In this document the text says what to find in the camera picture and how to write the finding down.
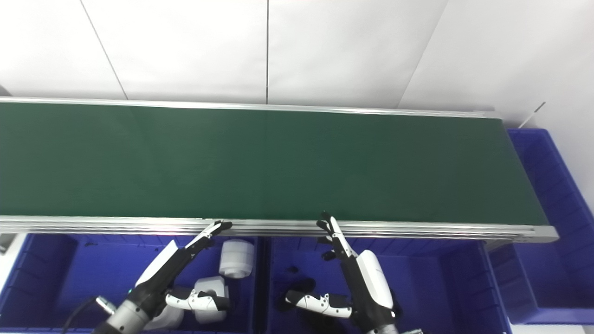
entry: green conveyor belt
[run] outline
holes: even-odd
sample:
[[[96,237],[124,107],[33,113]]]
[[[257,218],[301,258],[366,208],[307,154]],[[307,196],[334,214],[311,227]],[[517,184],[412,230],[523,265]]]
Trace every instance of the green conveyor belt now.
[[[0,215],[547,225],[501,120],[0,104]]]

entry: blue storage bin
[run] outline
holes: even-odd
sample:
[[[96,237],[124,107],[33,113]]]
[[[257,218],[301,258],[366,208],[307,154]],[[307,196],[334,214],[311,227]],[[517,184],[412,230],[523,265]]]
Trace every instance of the blue storage bin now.
[[[43,235],[27,237],[0,294],[0,332],[60,332],[70,313],[93,295],[120,305],[147,265],[171,239],[179,246],[193,236],[162,235]],[[175,283],[193,287],[199,278],[217,276],[221,246],[228,237],[215,237],[213,247],[200,252]],[[258,238],[242,238],[253,243]],[[244,279],[225,279],[232,309],[223,322],[200,325],[185,312],[179,330],[171,333],[252,333],[255,272]],[[107,314],[93,305],[79,314],[72,332],[89,333]]]
[[[357,252],[373,251],[403,309],[401,332],[422,328],[435,334],[510,333],[489,258],[482,242],[355,238]],[[266,333],[352,333],[348,319],[282,310],[286,290],[305,278],[320,294],[350,295],[338,260],[324,261],[329,245],[315,238],[272,238],[270,299]]]
[[[594,219],[551,136],[542,129],[509,135],[560,239],[506,245],[491,254],[512,323],[594,324]]]

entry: black cable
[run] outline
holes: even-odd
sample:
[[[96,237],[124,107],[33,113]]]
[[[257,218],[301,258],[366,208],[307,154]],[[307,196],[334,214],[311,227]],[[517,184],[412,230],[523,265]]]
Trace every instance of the black cable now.
[[[64,327],[62,327],[62,334],[66,334],[68,329],[70,328],[70,324],[78,316],[79,313],[84,311],[85,308],[89,307],[89,305],[94,304],[97,296],[90,297],[84,303],[80,304],[68,317],[68,320],[64,323]]]

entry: robotic arm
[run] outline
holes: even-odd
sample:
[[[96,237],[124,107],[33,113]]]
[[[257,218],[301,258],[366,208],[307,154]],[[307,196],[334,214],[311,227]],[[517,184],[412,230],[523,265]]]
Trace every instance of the robotic arm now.
[[[344,295],[304,293],[290,290],[285,301],[294,306],[326,316],[351,318],[363,333],[398,334],[390,288],[375,254],[369,250],[357,254],[340,230],[336,219],[323,212],[317,225],[328,233],[319,242],[333,249],[322,254],[326,261],[338,258],[352,302]]]
[[[172,285],[194,257],[214,243],[212,236],[232,225],[231,222],[214,222],[183,248],[170,242],[146,268],[122,305],[110,312],[112,315],[95,328],[93,334],[137,334],[165,305],[184,310],[228,309],[227,298],[193,289],[172,289]]]

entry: aluminum rail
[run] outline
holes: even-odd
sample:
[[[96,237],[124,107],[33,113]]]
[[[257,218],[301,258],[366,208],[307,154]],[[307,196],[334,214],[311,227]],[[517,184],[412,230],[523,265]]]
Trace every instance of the aluminum rail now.
[[[230,236],[317,237],[320,235],[320,229],[314,220],[8,215],[0,215],[0,233],[195,235],[216,220],[233,222],[233,228],[224,232],[224,235]],[[511,242],[552,242],[558,239],[553,226],[341,220],[340,228],[347,237]]]
[[[432,111],[411,109],[377,109],[377,108],[344,108],[325,106],[292,106],[292,105],[258,105],[247,103],[208,103],[179,101],[145,101],[145,100],[101,100],[101,99],[55,99],[45,97],[11,97],[0,96],[0,103],[39,103],[50,105],[91,105],[91,106],[140,106],[178,109],[236,109],[256,111],[301,111],[332,112],[338,114],[364,115],[403,115],[403,116],[436,116],[458,118],[496,118],[501,115],[494,111]]]

